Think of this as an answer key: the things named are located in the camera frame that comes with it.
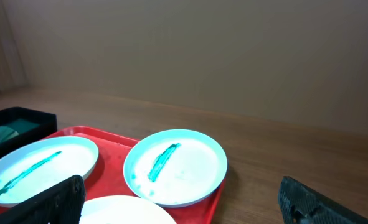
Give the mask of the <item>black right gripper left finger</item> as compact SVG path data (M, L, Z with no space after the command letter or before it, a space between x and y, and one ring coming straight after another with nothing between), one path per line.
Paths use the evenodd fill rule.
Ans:
M0 224L79 224L85 198L82 177L73 175L1 213Z

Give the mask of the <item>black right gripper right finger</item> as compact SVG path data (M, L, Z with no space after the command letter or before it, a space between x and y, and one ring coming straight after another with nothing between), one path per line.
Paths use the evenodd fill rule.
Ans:
M284 176L278 204L285 224L368 224L368 219Z

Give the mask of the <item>white plate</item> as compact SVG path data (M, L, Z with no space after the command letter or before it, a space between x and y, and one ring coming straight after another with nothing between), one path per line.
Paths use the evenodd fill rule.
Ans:
M86 201L79 224L176 224L176 221L148 200L112 195Z

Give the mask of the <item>white plate stained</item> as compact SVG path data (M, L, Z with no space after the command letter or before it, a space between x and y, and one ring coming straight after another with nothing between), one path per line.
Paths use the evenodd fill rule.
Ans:
M228 160L210 136L188 129L154 133L138 142L123 164L123 177L137 196L161 207L193 205L223 182Z
M0 206L11 208L48 188L94 170L98 146L78 136L37 141L0 159Z

